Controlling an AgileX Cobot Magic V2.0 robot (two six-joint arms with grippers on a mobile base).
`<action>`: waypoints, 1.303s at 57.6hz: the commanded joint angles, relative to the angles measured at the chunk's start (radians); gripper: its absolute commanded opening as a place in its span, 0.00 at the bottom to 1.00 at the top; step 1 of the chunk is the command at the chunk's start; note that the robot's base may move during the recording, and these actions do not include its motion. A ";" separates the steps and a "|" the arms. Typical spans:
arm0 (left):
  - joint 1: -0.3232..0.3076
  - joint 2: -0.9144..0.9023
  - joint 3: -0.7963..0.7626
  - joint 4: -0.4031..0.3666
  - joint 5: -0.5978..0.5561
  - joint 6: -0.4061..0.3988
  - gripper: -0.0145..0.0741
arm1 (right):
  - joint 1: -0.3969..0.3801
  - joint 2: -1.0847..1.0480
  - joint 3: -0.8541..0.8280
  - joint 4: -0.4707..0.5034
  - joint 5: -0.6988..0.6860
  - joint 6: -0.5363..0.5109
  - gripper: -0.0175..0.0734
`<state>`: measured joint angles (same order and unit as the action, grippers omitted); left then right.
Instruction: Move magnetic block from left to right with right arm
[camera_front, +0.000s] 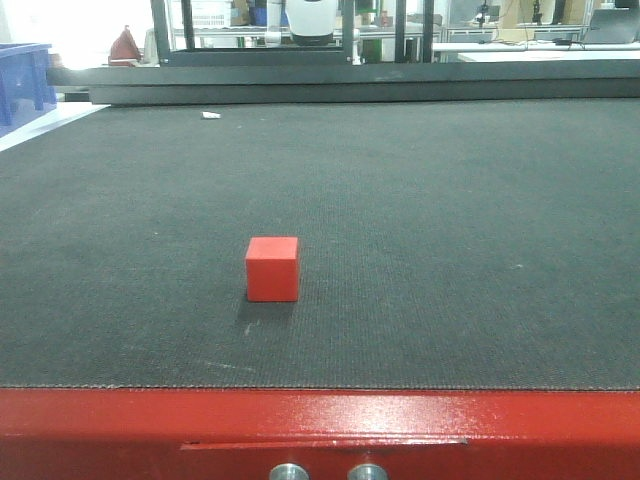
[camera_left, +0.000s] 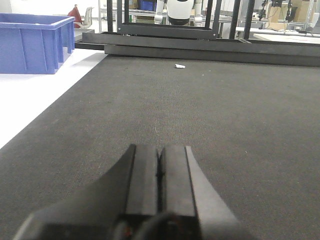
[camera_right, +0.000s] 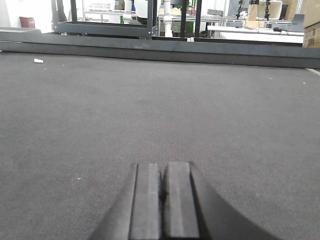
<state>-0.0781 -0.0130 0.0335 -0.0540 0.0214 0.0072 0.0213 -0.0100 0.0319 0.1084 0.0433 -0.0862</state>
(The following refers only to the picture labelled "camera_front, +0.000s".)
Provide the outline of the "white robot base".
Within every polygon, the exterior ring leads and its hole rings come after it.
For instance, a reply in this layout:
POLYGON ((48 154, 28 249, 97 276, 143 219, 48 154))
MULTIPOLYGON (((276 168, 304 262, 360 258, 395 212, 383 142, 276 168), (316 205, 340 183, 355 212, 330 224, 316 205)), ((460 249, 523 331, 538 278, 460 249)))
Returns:
POLYGON ((302 47, 324 47, 333 39, 338 2, 333 0, 269 0, 266 2, 265 43, 281 45, 282 13, 288 21, 291 40, 302 47))

